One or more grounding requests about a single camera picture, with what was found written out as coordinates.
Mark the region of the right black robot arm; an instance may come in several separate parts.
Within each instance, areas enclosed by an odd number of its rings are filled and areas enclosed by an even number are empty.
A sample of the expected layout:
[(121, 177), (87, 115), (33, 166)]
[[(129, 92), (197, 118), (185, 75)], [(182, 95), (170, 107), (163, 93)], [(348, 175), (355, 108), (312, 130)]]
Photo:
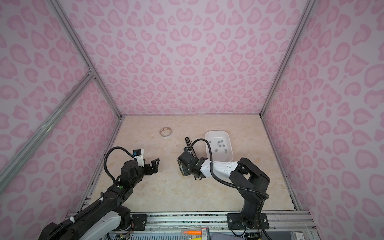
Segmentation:
[(193, 176), (199, 181), (213, 178), (217, 182), (239, 192), (244, 200), (239, 214), (229, 214), (229, 229), (268, 229), (268, 219), (262, 213), (265, 201), (269, 198), (267, 189), (270, 178), (247, 158), (238, 162), (211, 161), (198, 159), (196, 154), (185, 150), (178, 157), (183, 176)]

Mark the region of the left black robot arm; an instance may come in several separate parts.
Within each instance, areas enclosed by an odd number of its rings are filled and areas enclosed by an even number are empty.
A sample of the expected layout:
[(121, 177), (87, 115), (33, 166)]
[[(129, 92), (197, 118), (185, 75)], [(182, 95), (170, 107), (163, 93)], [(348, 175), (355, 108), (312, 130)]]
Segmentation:
[(127, 161), (121, 168), (120, 178), (106, 192), (75, 216), (60, 224), (50, 223), (41, 232), (40, 240), (79, 240), (97, 222), (110, 212), (115, 212), (134, 192), (134, 187), (144, 176), (156, 174), (159, 159), (140, 167), (135, 160)]

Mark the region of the black stapler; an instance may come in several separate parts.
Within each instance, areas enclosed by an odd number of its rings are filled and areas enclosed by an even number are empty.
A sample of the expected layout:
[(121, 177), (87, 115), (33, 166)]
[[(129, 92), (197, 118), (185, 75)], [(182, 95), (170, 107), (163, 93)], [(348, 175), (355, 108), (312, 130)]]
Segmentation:
[(193, 145), (191, 143), (191, 140), (189, 137), (185, 137), (185, 141), (186, 141), (186, 144), (187, 144), (187, 150), (192, 154), (192, 155), (195, 155), (196, 152), (193, 148)]

